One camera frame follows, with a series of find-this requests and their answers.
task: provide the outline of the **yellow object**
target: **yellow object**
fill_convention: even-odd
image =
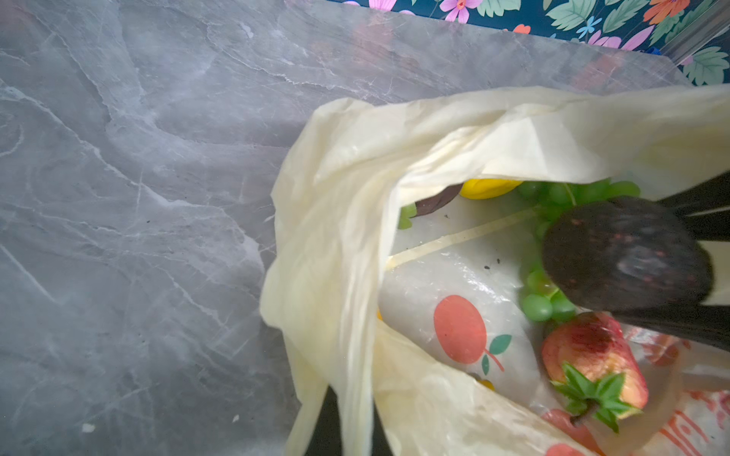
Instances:
[[[484,386],[486,386],[490,390],[494,391],[494,385],[489,380],[480,380],[479,383],[483,384]]]
[[[458,194],[468,199],[494,198],[510,192],[521,183],[521,180],[470,179]]]

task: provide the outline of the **marble countertop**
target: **marble countertop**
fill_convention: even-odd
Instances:
[[[0,1],[0,454],[281,453],[269,191],[321,104],[686,84],[653,55],[344,8]]]

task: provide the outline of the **orange flower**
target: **orange flower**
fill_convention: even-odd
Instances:
[[[529,34],[530,30],[532,30],[532,27],[526,26],[525,24],[520,24],[519,26],[515,27],[515,30],[512,30],[516,34]]]
[[[651,0],[653,7],[644,13],[644,22],[651,19],[649,24],[658,24],[667,16],[674,17],[689,6],[689,0]]]

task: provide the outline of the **pink flower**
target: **pink flower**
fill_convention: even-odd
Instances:
[[[621,38],[618,36],[604,36],[601,38],[601,31],[597,31],[591,38],[588,39],[588,43],[594,46],[612,47],[618,49],[621,46]]]
[[[392,11],[395,4],[396,0],[369,0],[369,6],[380,11]]]
[[[469,20],[469,10],[466,8],[476,8],[482,3],[482,0],[444,0],[441,2],[441,10],[443,12],[451,11],[446,20],[453,22],[458,16],[459,23],[465,24]]]
[[[646,41],[649,35],[651,35],[651,31],[654,30],[654,27],[655,26],[649,26],[644,30],[641,30],[639,33],[629,38],[623,46],[621,46],[621,38],[618,36],[604,36],[601,38],[600,30],[591,35],[591,38],[588,39],[588,43],[594,46],[612,47],[613,49],[618,49],[618,47],[621,46],[621,49],[623,50],[634,50]]]

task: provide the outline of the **strawberry leaves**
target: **strawberry leaves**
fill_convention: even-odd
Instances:
[[[641,410],[623,402],[619,397],[626,381],[626,374],[608,374],[592,382],[574,366],[563,364],[565,383],[552,382],[555,389],[568,399],[565,409],[574,415],[574,426],[591,416],[613,432],[618,433],[618,419],[640,413]]]

